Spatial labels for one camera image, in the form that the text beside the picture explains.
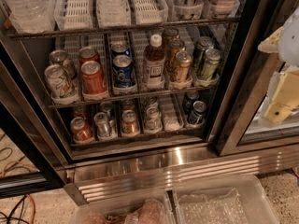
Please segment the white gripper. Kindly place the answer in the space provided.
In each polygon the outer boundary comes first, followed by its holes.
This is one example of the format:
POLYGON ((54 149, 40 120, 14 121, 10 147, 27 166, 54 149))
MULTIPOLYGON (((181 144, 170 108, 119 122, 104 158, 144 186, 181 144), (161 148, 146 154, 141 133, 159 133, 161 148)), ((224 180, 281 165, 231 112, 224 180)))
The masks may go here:
MULTIPOLYGON (((299 66, 299 7, 259 44, 258 51, 278 53, 281 61, 299 66)), ((270 79, 264 117, 272 123, 281 123, 299 106, 299 68, 294 66, 283 73, 275 72, 270 79)))

